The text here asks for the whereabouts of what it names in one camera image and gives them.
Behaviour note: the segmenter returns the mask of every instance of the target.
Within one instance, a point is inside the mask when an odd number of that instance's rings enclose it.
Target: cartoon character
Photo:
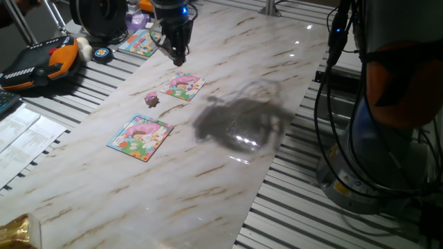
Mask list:
[[[141,154],[153,150],[155,145],[164,139],[166,133],[167,129],[165,127],[154,122],[135,124],[126,129],[126,136],[133,138],[134,142],[141,143],[136,145],[138,150],[140,150],[140,147],[143,149]]]
[[[187,82],[177,82],[174,86],[172,86],[173,95],[184,100],[189,100],[189,97],[186,95],[187,85]]]
[[[199,80],[200,80],[199,77],[195,77],[195,76],[192,76],[192,75],[183,75],[183,76],[178,76],[178,77],[172,79],[170,81],[170,84],[171,84],[171,86],[176,86],[178,83],[185,82],[186,85],[188,85],[189,82],[197,83]]]
[[[140,158],[142,155],[146,154],[146,149],[143,148],[143,145],[144,142],[134,140],[132,142],[121,142],[118,147],[121,148],[121,151],[125,152],[126,154]]]
[[[154,122],[146,122],[135,124],[126,129],[126,136],[131,137],[135,140],[140,141],[143,135],[153,134],[155,131],[160,129],[161,125]]]

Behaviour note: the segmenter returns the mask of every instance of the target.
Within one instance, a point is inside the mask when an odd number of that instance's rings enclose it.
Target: marble table surface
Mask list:
[[[327,31],[214,3],[198,8],[187,62],[177,68],[159,51],[149,58],[0,199],[0,224],[32,212],[45,249],[232,248]],[[159,92],[177,71],[206,80],[191,102]],[[149,109],[151,91],[160,103]],[[135,113],[175,126],[146,163],[106,146]]]

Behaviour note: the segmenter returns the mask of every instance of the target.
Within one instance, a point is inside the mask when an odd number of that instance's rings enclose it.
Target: gold object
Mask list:
[[[23,214],[0,226],[0,249],[41,249],[40,222],[31,214]]]

